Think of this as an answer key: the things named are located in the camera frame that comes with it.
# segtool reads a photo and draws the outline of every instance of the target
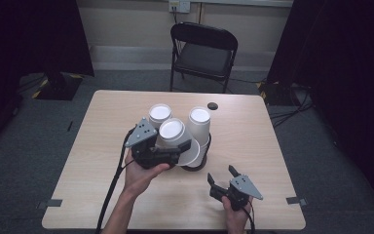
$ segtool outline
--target wooden table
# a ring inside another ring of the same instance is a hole
[[[120,158],[127,132],[148,117],[157,103],[170,106],[172,116],[186,123],[195,106],[218,104],[211,110],[211,147],[206,166],[198,172],[175,167],[156,177],[137,199],[129,229],[222,230],[224,211],[211,198],[206,175],[227,188],[232,178],[228,166],[248,175],[264,197],[253,199],[256,229],[299,230],[305,218],[295,197],[281,149],[263,99],[259,96],[160,92],[98,91],[93,95],[52,199],[60,207],[48,207],[45,228],[96,228],[99,212]],[[123,185],[120,177],[105,214],[110,216]]]

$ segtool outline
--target black folding chair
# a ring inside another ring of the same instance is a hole
[[[238,41],[229,31],[193,22],[180,22],[171,28],[172,62],[169,90],[174,71],[224,82],[223,93],[234,64]]]

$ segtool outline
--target hand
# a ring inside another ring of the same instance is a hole
[[[250,203],[253,200],[253,197],[249,197],[247,205],[245,205],[245,209],[250,213]],[[221,201],[223,203],[224,211],[226,212],[226,226],[227,231],[229,234],[243,234],[245,224],[247,223],[248,216],[243,210],[233,211],[232,204],[230,200],[223,196],[221,197]]]
[[[132,160],[131,150],[129,150],[125,163],[130,164],[126,166],[126,182],[124,184],[123,193],[129,193],[133,197],[137,197],[143,193],[154,177],[169,169],[169,164],[160,164],[146,170],[136,162],[131,162]]]

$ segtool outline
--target wall outlet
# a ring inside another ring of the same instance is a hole
[[[188,1],[168,1],[168,11],[178,13],[190,13],[190,2]]]

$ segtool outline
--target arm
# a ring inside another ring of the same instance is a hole
[[[126,157],[126,182],[118,198],[117,204],[109,217],[103,234],[124,234],[130,223],[132,208],[136,198],[143,193],[151,180],[169,168],[168,164],[160,164],[155,168],[145,170],[132,161],[131,151]]]
[[[251,203],[253,198],[250,196],[248,201]],[[245,224],[247,223],[247,214],[242,211],[233,211],[230,200],[223,196],[221,197],[223,203],[224,211],[226,212],[226,227],[229,234],[244,234]],[[251,206],[249,203],[244,207],[249,213]]]

